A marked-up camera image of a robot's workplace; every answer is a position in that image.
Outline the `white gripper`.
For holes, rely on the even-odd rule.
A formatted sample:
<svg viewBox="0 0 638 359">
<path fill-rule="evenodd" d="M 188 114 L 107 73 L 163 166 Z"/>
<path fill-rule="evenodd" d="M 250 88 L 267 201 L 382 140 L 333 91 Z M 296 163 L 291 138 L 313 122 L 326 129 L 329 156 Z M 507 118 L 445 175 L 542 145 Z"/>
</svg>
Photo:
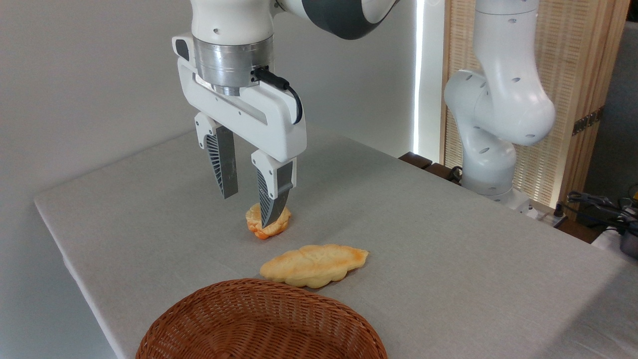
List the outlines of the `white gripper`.
<svg viewBox="0 0 638 359">
<path fill-rule="evenodd" d="M 296 101 L 264 82 L 240 88 L 239 96 L 216 92 L 197 73 L 192 36 L 174 36 L 172 47 L 184 96 L 200 111 L 194 117 L 198 143 L 209 155 L 222 196 L 238 192 L 234 132 L 258 148 L 251 159 L 257 168 L 261 224 L 271 225 L 297 185 L 296 156 L 307 146 L 305 120 L 294 124 Z"/>
</svg>

